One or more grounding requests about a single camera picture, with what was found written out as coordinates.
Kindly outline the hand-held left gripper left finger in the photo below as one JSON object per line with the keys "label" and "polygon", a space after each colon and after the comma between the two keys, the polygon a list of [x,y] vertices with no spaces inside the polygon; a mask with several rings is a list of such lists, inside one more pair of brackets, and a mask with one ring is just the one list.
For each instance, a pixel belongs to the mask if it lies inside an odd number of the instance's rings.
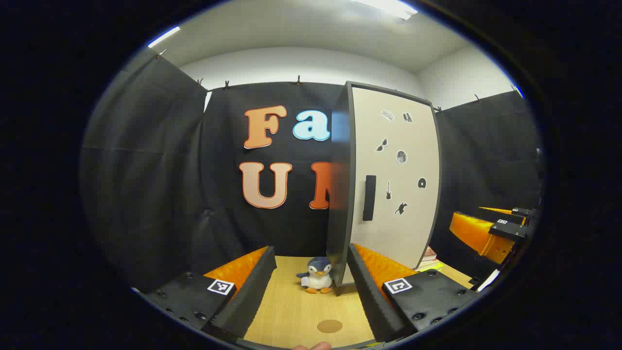
{"label": "hand-held left gripper left finger", "polygon": [[208,273],[182,273],[146,298],[182,323],[236,341],[253,323],[276,268],[274,248],[265,246]]}

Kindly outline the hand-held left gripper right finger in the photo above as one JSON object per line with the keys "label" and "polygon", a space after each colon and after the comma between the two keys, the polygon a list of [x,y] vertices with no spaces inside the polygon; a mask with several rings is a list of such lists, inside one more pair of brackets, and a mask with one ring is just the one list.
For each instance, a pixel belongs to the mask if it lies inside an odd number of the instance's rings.
{"label": "hand-held left gripper right finger", "polygon": [[376,340],[422,332],[465,306],[477,293],[437,269],[418,272],[358,244],[348,265]]}

